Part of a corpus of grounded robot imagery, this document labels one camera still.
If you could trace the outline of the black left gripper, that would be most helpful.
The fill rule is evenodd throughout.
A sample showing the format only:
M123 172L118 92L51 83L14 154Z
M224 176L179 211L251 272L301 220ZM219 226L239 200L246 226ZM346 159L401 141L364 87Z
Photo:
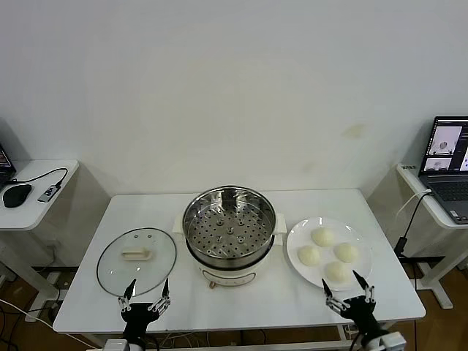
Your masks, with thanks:
M124 329L125 339L143 338L150 323L159 319L170 305L169 279L166 278L160 299L153 303L129 303L132 298L136 279L125 289L124 294L118 297L121 317L126 323Z

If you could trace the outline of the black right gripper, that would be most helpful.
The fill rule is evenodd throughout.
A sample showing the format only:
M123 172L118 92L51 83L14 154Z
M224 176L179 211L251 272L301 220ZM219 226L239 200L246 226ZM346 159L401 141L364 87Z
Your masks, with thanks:
M376 306L374 286L369 285L357 271L353 270L352 273L363 289L364 295L344 300L344 303L347 305L344 310L344 304L333 296L330 287L326 281L322 279L322 286L325 293L325 305L334 312L341 312L343 318L352 320L363 335L387 334L388 332L380 326L373 315Z

